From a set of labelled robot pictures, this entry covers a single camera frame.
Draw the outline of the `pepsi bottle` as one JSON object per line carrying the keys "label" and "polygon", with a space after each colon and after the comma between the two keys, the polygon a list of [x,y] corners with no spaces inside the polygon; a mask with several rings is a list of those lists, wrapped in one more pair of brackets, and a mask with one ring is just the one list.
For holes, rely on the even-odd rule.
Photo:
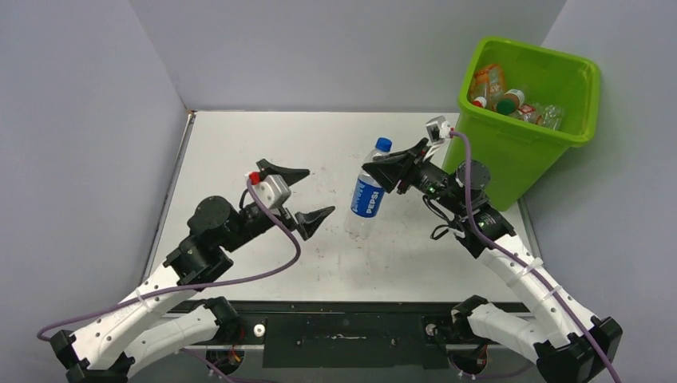
{"label": "pepsi bottle", "polygon": [[350,210],[344,222],[344,230],[352,240],[367,239],[374,229],[385,189],[363,168],[352,192]]}

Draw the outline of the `orange bottle white cap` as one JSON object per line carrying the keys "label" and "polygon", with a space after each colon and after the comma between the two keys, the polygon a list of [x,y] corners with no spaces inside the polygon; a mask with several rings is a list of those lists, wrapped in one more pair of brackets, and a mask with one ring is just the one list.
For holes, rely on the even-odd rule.
{"label": "orange bottle white cap", "polygon": [[488,106],[498,102],[506,91],[505,74],[501,64],[494,63],[478,69],[471,77],[469,100],[484,97]]}

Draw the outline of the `green cap brown bottle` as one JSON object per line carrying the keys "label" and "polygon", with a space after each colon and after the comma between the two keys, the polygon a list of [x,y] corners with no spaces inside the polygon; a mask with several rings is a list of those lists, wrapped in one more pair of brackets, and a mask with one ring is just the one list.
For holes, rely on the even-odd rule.
{"label": "green cap brown bottle", "polygon": [[494,110],[504,116],[517,111],[525,102],[525,92],[522,89],[510,89],[497,101]]}

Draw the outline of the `red label clear bottle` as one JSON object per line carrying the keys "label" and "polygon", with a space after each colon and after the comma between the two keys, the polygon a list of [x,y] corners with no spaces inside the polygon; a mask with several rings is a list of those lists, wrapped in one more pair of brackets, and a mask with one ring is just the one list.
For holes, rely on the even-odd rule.
{"label": "red label clear bottle", "polygon": [[543,125],[542,108],[538,104],[524,103],[510,114],[512,118],[524,121],[526,123]]}

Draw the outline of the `blue label water bottle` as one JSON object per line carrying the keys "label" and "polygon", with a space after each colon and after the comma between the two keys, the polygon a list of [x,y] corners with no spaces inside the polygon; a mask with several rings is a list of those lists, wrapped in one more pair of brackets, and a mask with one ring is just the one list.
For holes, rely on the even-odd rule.
{"label": "blue label water bottle", "polygon": [[559,130],[565,116],[565,110],[558,105],[546,105],[540,112],[539,125],[551,130]]}

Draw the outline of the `red blue label bottle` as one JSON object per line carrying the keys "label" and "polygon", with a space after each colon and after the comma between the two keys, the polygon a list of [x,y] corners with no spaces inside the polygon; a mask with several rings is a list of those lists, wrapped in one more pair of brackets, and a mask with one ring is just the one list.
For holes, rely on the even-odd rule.
{"label": "red blue label bottle", "polygon": [[474,97],[471,101],[471,104],[481,109],[486,109],[489,106],[489,102],[484,96]]}

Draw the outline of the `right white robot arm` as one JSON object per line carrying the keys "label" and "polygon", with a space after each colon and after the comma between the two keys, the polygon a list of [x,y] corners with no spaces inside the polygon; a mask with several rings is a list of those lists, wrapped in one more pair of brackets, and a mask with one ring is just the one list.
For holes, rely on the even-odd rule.
{"label": "right white robot arm", "polygon": [[512,350],[536,366],[547,382],[589,382],[602,371],[614,381],[613,367],[623,331],[613,318],[600,318],[581,305],[531,253],[487,195],[489,170],[466,157],[448,173],[431,162],[427,139],[412,148],[365,162],[363,171],[386,192],[414,188],[441,220],[435,239],[450,233],[497,275],[531,314],[523,319],[487,299],[473,296],[451,311],[454,336],[482,339]]}

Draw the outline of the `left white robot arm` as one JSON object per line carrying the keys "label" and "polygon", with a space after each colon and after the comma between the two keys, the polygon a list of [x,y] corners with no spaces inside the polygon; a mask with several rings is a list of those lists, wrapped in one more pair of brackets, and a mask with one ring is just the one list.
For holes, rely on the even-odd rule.
{"label": "left white robot arm", "polygon": [[123,301],[84,317],[75,331],[59,328],[49,339],[69,382],[126,382],[147,365],[201,342],[231,342],[243,334],[239,314],[223,297],[207,298],[164,322],[171,309],[224,284],[230,254],[272,227],[294,245],[309,239],[332,213],[325,207],[291,213],[291,186],[310,175],[260,160],[246,176],[251,203],[232,205],[219,195],[203,199],[188,220],[188,235]]}

